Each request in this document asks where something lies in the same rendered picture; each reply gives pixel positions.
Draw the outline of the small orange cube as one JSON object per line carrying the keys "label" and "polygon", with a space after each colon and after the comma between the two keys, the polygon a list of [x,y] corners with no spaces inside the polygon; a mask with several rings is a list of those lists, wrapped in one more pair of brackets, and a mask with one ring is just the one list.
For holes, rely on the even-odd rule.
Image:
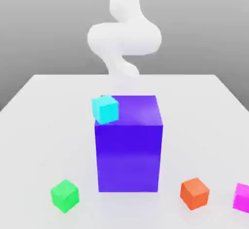
{"label": "small orange cube", "polygon": [[210,189],[198,178],[182,182],[180,198],[190,210],[207,205]]}

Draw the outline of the small magenta cube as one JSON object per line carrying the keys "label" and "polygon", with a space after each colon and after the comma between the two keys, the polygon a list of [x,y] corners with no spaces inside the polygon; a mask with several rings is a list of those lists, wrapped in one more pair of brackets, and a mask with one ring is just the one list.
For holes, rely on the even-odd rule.
{"label": "small magenta cube", "polygon": [[249,213],[249,186],[238,183],[236,186],[233,208],[239,211]]}

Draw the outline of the large purple box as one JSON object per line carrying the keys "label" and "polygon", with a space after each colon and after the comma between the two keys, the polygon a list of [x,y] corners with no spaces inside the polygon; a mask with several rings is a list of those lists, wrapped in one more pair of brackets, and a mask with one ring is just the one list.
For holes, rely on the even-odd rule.
{"label": "large purple box", "polygon": [[94,125],[100,192],[157,192],[163,122],[155,95],[116,95],[117,121]]}

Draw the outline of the small cyan cube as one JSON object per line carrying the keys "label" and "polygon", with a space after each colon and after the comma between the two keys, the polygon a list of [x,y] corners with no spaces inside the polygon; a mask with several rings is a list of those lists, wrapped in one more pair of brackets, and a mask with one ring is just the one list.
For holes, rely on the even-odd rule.
{"label": "small cyan cube", "polygon": [[91,100],[93,117],[99,124],[107,124],[119,119],[119,102],[110,95]]}

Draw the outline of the small green cube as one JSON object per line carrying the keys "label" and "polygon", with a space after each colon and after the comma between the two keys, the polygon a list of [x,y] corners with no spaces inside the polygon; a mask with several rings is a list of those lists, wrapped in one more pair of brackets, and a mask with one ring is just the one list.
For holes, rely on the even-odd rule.
{"label": "small green cube", "polygon": [[53,204],[63,213],[79,203],[79,189],[67,179],[51,188],[51,196]]}

